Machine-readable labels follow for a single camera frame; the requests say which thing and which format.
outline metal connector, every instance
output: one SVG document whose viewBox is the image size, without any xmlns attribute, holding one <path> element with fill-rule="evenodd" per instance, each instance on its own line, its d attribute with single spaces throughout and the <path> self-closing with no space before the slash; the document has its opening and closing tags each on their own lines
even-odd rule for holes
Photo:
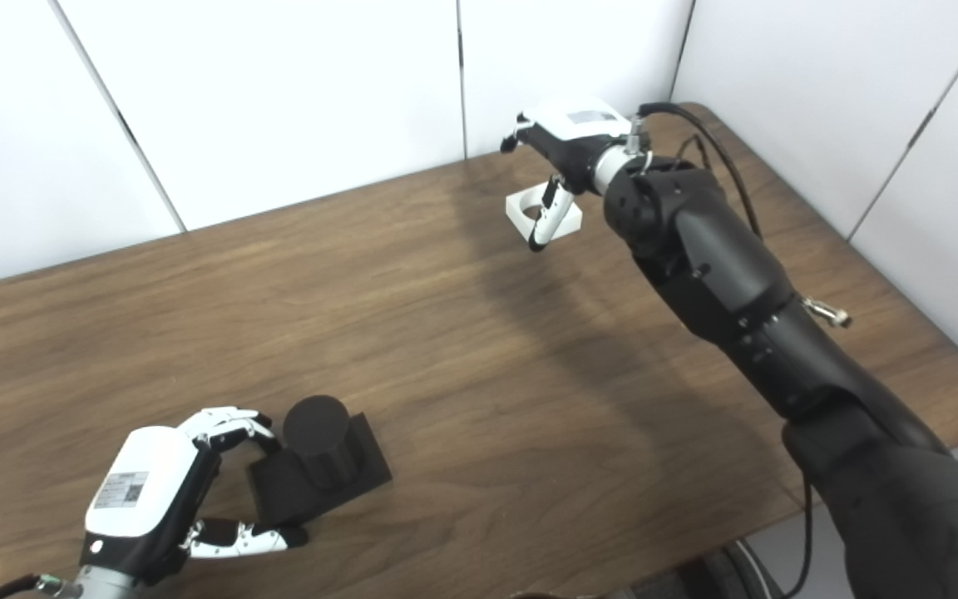
<svg viewBox="0 0 958 599">
<path fill-rule="evenodd" d="M 811 312 L 813 317 L 825 319 L 826 324 L 830 326 L 840 326 L 841 329 L 848 329 L 852 325 L 851 315 L 848 315 L 845 310 L 833 307 L 831 304 L 820 302 L 818 299 L 811 299 L 811 297 L 802 297 L 801 305 L 805 307 L 805 310 Z"/>
<path fill-rule="evenodd" d="M 35 589 L 43 595 L 57 597 L 57 599 L 77 599 L 83 595 L 83 587 L 80 585 L 50 575 L 39 576 Z"/>
<path fill-rule="evenodd" d="M 627 134 L 627 145 L 624 153 L 627 156 L 637 156 L 642 153 L 642 133 L 645 132 L 645 119 L 634 116 L 630 119 L 630 133 Z"/>
</svg>

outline black cable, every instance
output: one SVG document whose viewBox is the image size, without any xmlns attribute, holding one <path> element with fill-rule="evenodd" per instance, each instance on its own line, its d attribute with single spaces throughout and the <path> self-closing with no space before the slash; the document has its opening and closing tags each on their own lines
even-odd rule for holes
<svg viewBox="0 0 958 599">
<path fill-rule="evenodd" d="M 16 595 L 19 592 L 31 591 L 35 588 L 35 583 L 39 582 L 39 577 L 35 575 L 24 575 L 19 579 L 11 580 L 0 587 L 0 599 Z"/>
<path fill-rule="evenodd" d="M 702 119 L 698 118 L 697 115 L 692 112 L 685 110 L 684 107 L 676 105 L 676 103 L 651 102 L 647 103 L 647 105 L 638 106 L 638 115 L 643 118 L 650 114 L 657 113 L 674 114 L 687 119 L 689 124 L 695 126 L 695 128 L 706 137 L 708 143 L 712 144 L 712 147 L 715 148 L 715 153 L 718 153 L 719 159 L 723 161 L 723 166 L 727 167 L 730 178 L 734 181 L 734 187 L 738 189 L 738 197 L 741 198 L 742 207 L 745 209 L 745 217 L 748 219 L 749 228 L 753 229 L 753 233 L 758 238 L 763 239 L 763 235 L 761 235 L 760 232 L 760 220 L 757 219 L 756 210 L 753 208 L 753 200 L 749 197 L 748 190 L 745 189 L 745 181 L 743 181 L 741 173 L 738 173 L 738 168 L 734 166 L 734 160 L 731 160 L 727 148 L 723 147 L 719 139 L 716 139 L 711 129 L 708 129 L 708 126 L 704 125 Z"/>
<path fill-rule="evenodd" d="M 801 565 L 801 576 L 798 583 L 793 585 L 790 592 L 783 595 L 783 599 L 791 599 L 801 592 L 805 587 L 805 581 L 808 580 L 808 570 L 811 568 L 811 543 L 812 543 L 812 504 L 811 504 L 811 484 L 808 477 L 805 477 L 805 561 Z"/>
<path fill-rule="evenodd" d="M 672 165 L 672 171 L 678 168 L 678 164 L 682 162 L 682 156 L 685 156 L 685 151 L 689 148 L 689 144 L 697 144 L 697 151 L 700 152 L 700 163 L 703 164 L 706 171 L 712 170 L 712 162 L 708 160 L 708 151 L 704 149 L 704 140 L 700 139 L 700 136 L 693 134 L 688 137 L 687 141 L 682 141 L 682 145 L 679 147 L 679 151 L 675 152 L 675 164 Z"/>
<path fill-rule="evenodd" d="M 745 572 L 742 572 L 741 566 L 738 565 L 738 561 L 734 560 L 734 556 L 730 553 L 730 550 L 726 546 L 723 546 L 723 553 L 726 554 L 727 560 L 730 561 L 731 567 L 733 567 L 734 572 L 738 574 L 738 580 L 742 581 L 742 588 L 745 589 L 745 599 L 755 599 L 753 598 L 753 589 L 748 583 L 748 579 L 745 577 Z"/>
</svg>

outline robotic fingertip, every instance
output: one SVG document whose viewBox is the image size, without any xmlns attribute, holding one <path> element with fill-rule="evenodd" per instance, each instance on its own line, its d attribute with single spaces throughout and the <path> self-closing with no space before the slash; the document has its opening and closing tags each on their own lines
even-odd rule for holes
<svg viewBox="0 0 958 599">
<path fill-rule="evenodd" d="M 531 249 L 533 253 L 537 254 L 539 253 L 539 251 L 543 251 L 545 249 L 545 246 L 547 246 L 547 244 L 539 243 L 535 241 L 535 231 L 532 231 L 531 235 L 528 236 L 527 238 L 527 247 L 529 247 L 529 249 Z"/>
<path fill-rule="evenodd" d="M 516 151 L 517 145 L 520 145 L 520 140 L 516 139 L 516 136 L 508 136 L 506 139 L 501 140 L 501 153 L 512 153 Z"/>
</svg>

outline black square base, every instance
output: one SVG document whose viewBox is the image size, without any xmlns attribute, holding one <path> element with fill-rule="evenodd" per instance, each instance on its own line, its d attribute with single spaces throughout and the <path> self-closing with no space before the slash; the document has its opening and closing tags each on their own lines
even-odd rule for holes
<svg viewBox="0 0 958 599">
<path fill-rule="evenodd" d="M 349 426 L 360 443 L 364 463 L 357 480 L 335 492 L 313 486 L 290 448 L 251 463 L 250 488 L 258 502 L 259 522 L 273 527 L 301 526 L 391 480 L 391 468 L 376 443 L 368 418 L 359 413 L 349 419 Z"/>
</svg>

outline label sticker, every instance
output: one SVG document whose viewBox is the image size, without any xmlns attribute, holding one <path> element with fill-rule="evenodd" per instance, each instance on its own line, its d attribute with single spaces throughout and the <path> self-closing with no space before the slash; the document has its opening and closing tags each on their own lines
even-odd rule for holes
<svg viewBox="0 0 958 599">
<path fill-rule="evenodd" d="M 113 473 L 95 497 L 95 509 L 136 507 L 150 473 Z"/>
<path fill-rule="evenodd" d="M 615 121 L 615 115 L 611 115 L 601 110 L 583 110 L 573 112 L 567 115 L 576 125 L 582 125 L 583 122 Z"/>
</svg>

